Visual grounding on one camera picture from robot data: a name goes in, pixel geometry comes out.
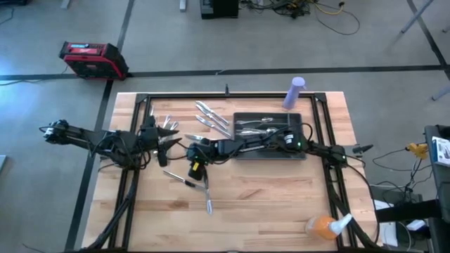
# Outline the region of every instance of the orange spray bottle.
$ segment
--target orange spray bottle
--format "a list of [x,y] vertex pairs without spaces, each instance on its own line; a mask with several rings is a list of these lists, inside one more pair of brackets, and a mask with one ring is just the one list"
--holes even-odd
[[312,237],[334,240],[352,219],[351,214],[347,214],[338,221],[326,215],[315,216],[307,222],[305,231]]

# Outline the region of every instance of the wooden table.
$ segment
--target wooden table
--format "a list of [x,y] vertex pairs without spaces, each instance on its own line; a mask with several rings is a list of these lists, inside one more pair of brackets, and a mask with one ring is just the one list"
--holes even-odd
[[[342,92],[326,93],[337,144],[356,143]],[[119,93],[110,129],[129,130],[135,93]],[[232,120],[234,112],[282,112],[282,99],[227,98],[203,100]],[[224,138],[199,123],[193,99],[152,100],[159,123],[165,115],[179,122],[180,133]],[[299,98],[292,112],[314,126],[311,102]],[[183,144],[191,141],[183,139]],[[180,146],[168,156],[184,155]],[[360,172],[361,164],[349,160]],[[188,178],[189,161],[170,162],[165,169]],[[121,170],[109,167],[98,175],[83,246],[92,243],[113,215]],[[214,214],[205,211],[205,195],[165,176],[155,159],[141,171],[129,251],[325,251],[335,241],[322,241],[304,232],[305,223],[318,214],[329,214],[321,159],[307,155],[304,161],[230,160],[208,167]],[[375,235],[375,213],[366,184],[352,170],[344,169],[352,214],[361,227]],[[117,243],[120,244],[122,228]]]

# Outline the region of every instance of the gray floor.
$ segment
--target gray floor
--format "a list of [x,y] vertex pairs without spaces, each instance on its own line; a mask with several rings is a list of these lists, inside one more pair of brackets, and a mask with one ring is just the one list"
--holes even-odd
[[[127,1],[78,0],[72,1],[69,10],[60,10],[59,3],[34,0],[29,6],[16,7],[14,19],[0,25],[0,75],[59,73],[65,65],[57,55],[65,40],[117,42]],[[261,15],[241,11],[237,20],[202,21],[197,4],[189,1],[188,11],[180,13],[177,0],[136,0],[123,48],[133,72],[438,64],[417,24],[399,36],[412,15],[404,0],[347,1],[346,9],[361,20],[360,32],[350,37],[320,26],[314,12],[291,20],[271,11]],[[444,0],[436,0],[425,12],[424,21],[448,61],[450,34],[440,32],[450,24],[447,7]],[[0,20],[8,14],[0,7]],[[345,31],[354,26],[345,16],[322,18]],[[223,91],[225,84],[231,91],[285,91],[294,76],[132,78],[115,82],[104,127],[109,124],[117,92]],[[429,99],[450,85],[443,71],[302,76],[309,90],[345,92],[358,142],[375,146],[365,158],[371,183],[390,180],[404,185],[408,173],[376,167],[371,158],[423,141],[427,124],[450,124],[450,96],[437,102]],[[64,248],[86,152],[45,143],[37,127],[67,119],[92,129],[104,87],[105,82],[81,79],[0,86],[0,155],[8,155],[0,173],[0,252],[31,252],[22,243],[45,252]],[[409,169],[413,158],[404,153],[386,159],[385,164]],[[424,170],[416,180],[428,174]],[[433,184],[430,179],[416,191],[425,199],[434,198]]]

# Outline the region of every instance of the yellow component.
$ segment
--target yellow component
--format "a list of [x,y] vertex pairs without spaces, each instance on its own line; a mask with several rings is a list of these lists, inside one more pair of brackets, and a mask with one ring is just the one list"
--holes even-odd
[[196,162],[195,164],[194,164],[194,166],[192,167],[192,170],[193,171],[197,171],[197,168],[198,168],[198,162]]
[[427,159],[428,157],[428,145],[427,144],[415,144],[410,143],[406,149],[411,151],[416,157],[421,158],[422,160]]
[[321,12],[323,12],[323,13],[325,13],[325,14],[328,14],[328,15],[339,15],[339,14],[344,10],[344,4],[342,4],[342,5],[340,6],[340,9],[339,9],[338,11],[336,11],[335,13],[331,13],[331,12],[328,12],[328,11],[324,11],[324,10],[323,10],[322,8],[320,8],[319,5],[316,4],[313,0],[309,0],[309,2],[313,3],[319,11],[321,11]]

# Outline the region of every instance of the metal stand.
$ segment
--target metal stand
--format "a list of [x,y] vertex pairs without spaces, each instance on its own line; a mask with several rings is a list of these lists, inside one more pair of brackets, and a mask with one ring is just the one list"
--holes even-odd
[[180,11],[185,12],[186,11],[186,4],[188,0],[180,0]]
[[401,29],[401,32],[405,33],[408,29],[413,25],[413,23],[422,15],[426,8],[433,2],[433,0],[428,0],[416,13],[414,16],[407,22],[407,24]]
[[436,101],[436,100],[440,99],[441,97],[447,95],[448,93],[450,93],[450,86],[447,86],[447,87],[443,88],[442,90],[440,90],[439,92],[437,92],[435,95],[433,95],[431,97],[431,99]]
[[[147,93],[138,93],[136,95],[136,100],[134,104],[133,117],[131,120],[131,131],[136,131],[136,127],[138,124],[138,118],[140,115],[140,109],[144,106],[143,118],[146,118],[146,115],[150,114],[152,99],[176,99],[176,98],[194,98],[194,99],[207,99],[207,98],[284,98],[285,93],[159,93],[159,94],[147,94]],[[331,145],[335,145],[335,136],[333,132],[333,125],[331,124],[331,116],[330,111],[328,109],[328,102],[326,99],[325,93],[301,93],[299,98],[308,98],[311,101],[314,124],[316,127],[316,135],[318,139],[318,143],[325,143],[325,136],[322,129],[322,123],[320,118],[320,109],[322,109],[322,113],[324,116],[324,123],[326,126],[326,133],[328,134],[328,141]],[[330,164],[322,159],[322,169],[324,172],[324,177],[326,180],[326,190],[328,194],[328,203],[330,206],[330,214],[334,219],[338,219],[338,210],[340,210],[343,214],[349,213],[349,201],[347,197],[347,191],[345,188],[345,181],[342,174],[342,168],[339,167],[331,167]],[[332,181],[331,172],[335,170],[336,173],[336,181],[337,188]],[[101,236],[97,239],[97,241],[88,249],[81,249],[78,252],[83,253],[125,253],[128,252],[129,239],[131,236],[131,225],[134,213],[134,202],[136,200],[136,193],[138,188],[139,181],[139,170],[133,171],[134,176],[130,185],[129,192],[125,197],[125,188],[127,184],[128,175],[131,173],[130,171],[124,170],[121,175],[120,185],[117,192],[117,201],[115,206],[115,215],[107,225]],[[122,245],[117,246],[117,236],[118,236],[118,223],[121,216],[126,216],[124,231],[121,233],[122,235]],[[349,241],[349,247],[344,246],[344,238],[342,235],[339,235],[336,238],[337,243],[337,251],[335,253],[386,253],[386,249],[373,248],[370,247],[370,244],[364,244],[364,241],[361,240],[361,243],[365,248],[358,247],[358,240],[356,238],[357,233],[363,233],[362,228],[353,221],[347,227],[348,236],[347,239]],[[106,239],[109,239],[109,243],[107,248],[102,248]]]

